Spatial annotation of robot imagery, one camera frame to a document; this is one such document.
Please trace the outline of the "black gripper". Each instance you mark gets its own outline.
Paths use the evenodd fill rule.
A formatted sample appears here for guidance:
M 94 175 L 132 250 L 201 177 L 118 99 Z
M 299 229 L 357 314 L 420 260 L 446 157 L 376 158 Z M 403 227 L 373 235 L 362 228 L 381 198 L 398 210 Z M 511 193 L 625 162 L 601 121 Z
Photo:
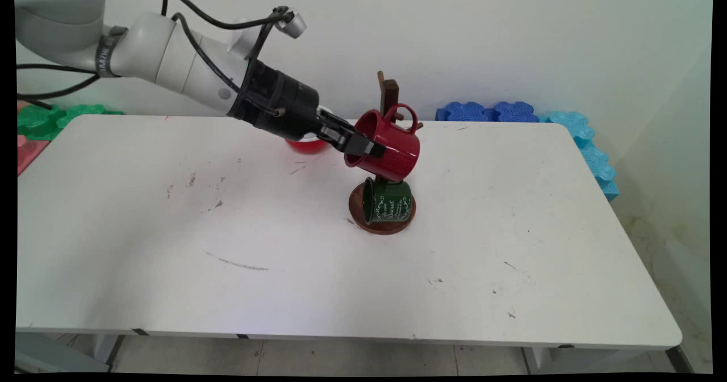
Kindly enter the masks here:
M 319 111 L 319 93 L 299 80 L 253 60 L 227 115 L 289 141 L 317 134 L 338 152 L 382 158 L 387 147 L 356 131 L 332 111 Z

